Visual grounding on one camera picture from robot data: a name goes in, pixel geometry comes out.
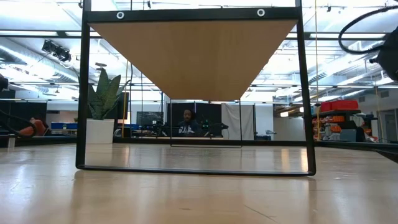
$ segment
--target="wooden floor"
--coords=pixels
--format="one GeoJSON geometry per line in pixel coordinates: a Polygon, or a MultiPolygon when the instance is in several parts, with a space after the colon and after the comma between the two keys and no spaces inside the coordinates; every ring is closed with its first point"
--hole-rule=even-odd
{"type": "MultiPolygon", "coordinates": [[[[75,169],[75,146],[0,149],[0,223],[398,223],[398,164],[375,152],[317,148],[314,177],[231,177],[75,169]]],[[[87,164],[306,170],[297,147],[114,144],[87,164]]]]}

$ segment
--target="white planter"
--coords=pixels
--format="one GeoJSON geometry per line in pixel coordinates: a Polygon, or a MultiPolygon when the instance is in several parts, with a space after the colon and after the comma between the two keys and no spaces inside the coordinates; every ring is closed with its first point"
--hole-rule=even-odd
{"type": "Polygon", "coordinates": [[[87,119],[86,144],[112,144],[114,120],[87,119]]]}

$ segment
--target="exposed duct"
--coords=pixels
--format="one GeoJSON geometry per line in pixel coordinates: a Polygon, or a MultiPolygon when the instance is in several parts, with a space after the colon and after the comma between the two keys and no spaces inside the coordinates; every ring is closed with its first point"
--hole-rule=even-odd
{"type": "Polygon", "coordinates": [[[21,45],[7,39],[0,38],[0,55],[11,55],[13,61],[18,64],[31,65],[32,67],[40,66],[44,68],[45,72],[48,73],[46,77],[42,77],[41,74],[36,74],[38,77],[44,80],[59,80],[60,82],[78,82],[77,74],[70,69],[67,69],[53,60],[50,60],[43,55],[37,54],[21,45]]]}

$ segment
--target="white curtain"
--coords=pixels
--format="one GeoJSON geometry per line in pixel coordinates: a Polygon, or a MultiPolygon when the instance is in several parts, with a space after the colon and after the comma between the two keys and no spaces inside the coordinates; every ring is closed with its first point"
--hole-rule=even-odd
{"type": "MultiPolygon", "coordinates": [[[[241,116],[242,140],[254,140],[253,105],[241,105],[241,116]]],[[[228,130],[223,130],[224,139],[241,139],[239,105],[221,104],[221,121],[229,126],[228,130]]]]}

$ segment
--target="red toolbox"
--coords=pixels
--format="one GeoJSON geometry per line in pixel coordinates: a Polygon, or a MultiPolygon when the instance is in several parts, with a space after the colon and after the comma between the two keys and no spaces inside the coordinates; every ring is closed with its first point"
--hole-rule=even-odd
{"type": "Polygon", "coordinates": [[[359,108],[356,100],[336,100],[330,103],[331,110],[358,110],[359,108]]]}
{"type": "Polygon", "coordinates": [[[331,111],[331,102],[321,103],[321,112],[331,111]]]}

